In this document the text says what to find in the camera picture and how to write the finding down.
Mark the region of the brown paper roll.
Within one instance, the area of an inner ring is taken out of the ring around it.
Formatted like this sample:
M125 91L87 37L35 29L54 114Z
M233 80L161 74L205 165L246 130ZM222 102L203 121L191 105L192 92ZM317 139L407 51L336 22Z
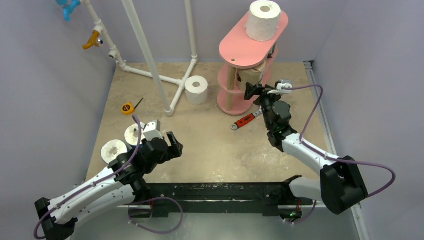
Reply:
M266 68L266 60L262 61L259 65L249 69L238 69L237 70L237 85L239 89L245 93L246 84L256 85L259 83L264 75Z

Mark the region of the green paper roll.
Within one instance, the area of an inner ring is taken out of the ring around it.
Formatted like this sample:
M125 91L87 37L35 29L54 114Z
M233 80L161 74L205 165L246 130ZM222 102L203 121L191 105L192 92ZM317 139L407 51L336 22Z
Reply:
M270 51L268 52L268 55L267 55L268 59L274 58L274 53L275 53L276 47L277 46L275 44L272 46L272 48L270 49Z

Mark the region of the white paper towel roll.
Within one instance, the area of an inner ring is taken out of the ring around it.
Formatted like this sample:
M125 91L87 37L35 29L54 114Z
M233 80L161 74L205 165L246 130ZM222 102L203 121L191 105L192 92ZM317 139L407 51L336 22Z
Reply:
M270 40L278 29L280 6L271 0L256 0L249 7L245 24L247 36L258 42Z

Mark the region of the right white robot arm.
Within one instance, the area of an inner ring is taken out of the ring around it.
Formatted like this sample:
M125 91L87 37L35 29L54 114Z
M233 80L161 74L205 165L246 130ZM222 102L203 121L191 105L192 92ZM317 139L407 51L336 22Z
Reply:
M365 200L368 190L358 167L350 156L339 157L316 147L291 127L291 106L281 100L294 87L279 80L275 86L246 84L244 99L260 106L268 141L279 151L295 157L319 175L319 181L300 177L281 189L280 196L288 204L299 198L323 202L339 215Z

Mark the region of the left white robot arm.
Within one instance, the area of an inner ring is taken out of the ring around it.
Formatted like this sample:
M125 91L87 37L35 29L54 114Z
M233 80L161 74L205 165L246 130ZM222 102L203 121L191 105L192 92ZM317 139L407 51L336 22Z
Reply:
M35 202L39 222L34 230L37 240L66 240L78 223L96 213L121 206L142 205L163 200L153 197L144 180L157 165L182 156L184 146L173 132L144 139L131 150L119 154L96 176L54 199L41 198Z

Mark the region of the pink three-tier shelf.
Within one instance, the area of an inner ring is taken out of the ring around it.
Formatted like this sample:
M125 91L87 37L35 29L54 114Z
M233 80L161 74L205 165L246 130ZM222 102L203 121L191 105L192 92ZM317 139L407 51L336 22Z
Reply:
M274 58L267 58L268 53L289 24L288 15L281 11L274 36L268 41L255 41L246 34L245 24L248 14L247 12L239 20L219 45L219 54L225 65L218 73L221 90L217 95L217 103L222 112L231 116L245 114L255 100L255 97L252 100L244 100L244 92L238 87L237 71L256 67L266 60L261 83L267 84L271 76L270 67L279 53L279 48L276 47Z

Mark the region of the yellow tape measure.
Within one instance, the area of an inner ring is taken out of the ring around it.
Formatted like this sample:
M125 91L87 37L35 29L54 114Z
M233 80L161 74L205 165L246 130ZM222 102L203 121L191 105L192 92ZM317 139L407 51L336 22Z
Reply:
M121 112L124 114L124 115L131 115L131 114L133 114L135 111L136 111L136 109L137 109L137 107L140 105L140 103L142 102L144 100L144 98L142 97L139 101L138 101L138 103L137 104L132 104L130 101L129 102L126 102L122 107L121 107Z

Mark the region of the orange pipe valve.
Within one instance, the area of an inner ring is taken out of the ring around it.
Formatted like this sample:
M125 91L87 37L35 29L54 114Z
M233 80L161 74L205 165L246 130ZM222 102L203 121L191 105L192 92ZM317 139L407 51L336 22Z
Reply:
M91 37L88 39L87 43L82 46L84 50L88 50L92 47L102 47L104 41L100 37L100 33L97 30L93 30Z

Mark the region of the blue pipe valve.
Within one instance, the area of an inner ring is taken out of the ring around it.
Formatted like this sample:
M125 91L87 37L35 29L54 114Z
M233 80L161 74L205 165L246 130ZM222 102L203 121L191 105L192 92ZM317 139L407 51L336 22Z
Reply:
M56 3L62 8L62 14L65 21L71 20L70 15L81 5L80 0L56 0Z

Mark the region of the red handled adjustable wrench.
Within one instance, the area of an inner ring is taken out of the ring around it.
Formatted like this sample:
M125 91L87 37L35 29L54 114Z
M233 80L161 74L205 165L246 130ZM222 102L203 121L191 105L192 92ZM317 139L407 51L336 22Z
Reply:
M235 123L233 123L230 128L233 131L236 131L236 130L240 129L241 127L244 127L248 123L252 122L255 118L260 116L262 113L263 113L263 110L260 107L257 111L250 113L249 115L246 115L243 118L236 121Z

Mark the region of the white pvc pipe frame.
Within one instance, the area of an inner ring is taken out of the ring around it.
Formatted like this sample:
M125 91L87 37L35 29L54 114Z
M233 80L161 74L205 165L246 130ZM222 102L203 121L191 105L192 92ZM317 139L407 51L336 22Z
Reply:
M93 30L98 31L100 33L100 36L103 36L106 44L109 47L110 53L111 53L110 58L115 60L118 63L121 70L126 73L132 73L132 74L140 75L143 77L152 78L160 93L160 97L164 105L164 112L166 113L167 116L170 117L174 114L176 106L182 96L183 91L185 90L185 82L191 76L199 59L198 53L197 53L197 47L196 47L192 2L190 0L184 1L185 14L186 14L186 20L187 20L187 26L188 26L189 43L190 43L190 49L191 49L191 60L189 62L189 66L184 76L182 77L182 79L176 79L176 78L163 76L159 74L150 46L146 38L146 34L143 30L142 24L138 17L133 1L123 0L122 3L125 9L126 15L131 24L131 27L137 38L138 44L142 50L144 59L146 60L147 66L149 67L149 71L144 71L144 70L130 67L129 65L127 65L127 63L125 62L125 60L123 60L121 56L119 48L113 42L112 38L110 37L108 33L107 27L105 26L101 18L98 16L91 2L89 0L81 0L81 5L84 5L87 8L87 10L89 11L93 19L93 23L95 24L95 27ZM172 101L168 100L168 97L166 96L162 82L174 84L177 86L177 91Z

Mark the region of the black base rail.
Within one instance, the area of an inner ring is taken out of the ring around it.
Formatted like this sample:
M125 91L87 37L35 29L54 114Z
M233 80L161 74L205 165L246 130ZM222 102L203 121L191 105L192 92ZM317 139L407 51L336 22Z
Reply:
M308 198L295 197L283 182L150 183L133 205L152 208L154 218L171 213L260 214L264 217L299 219Z

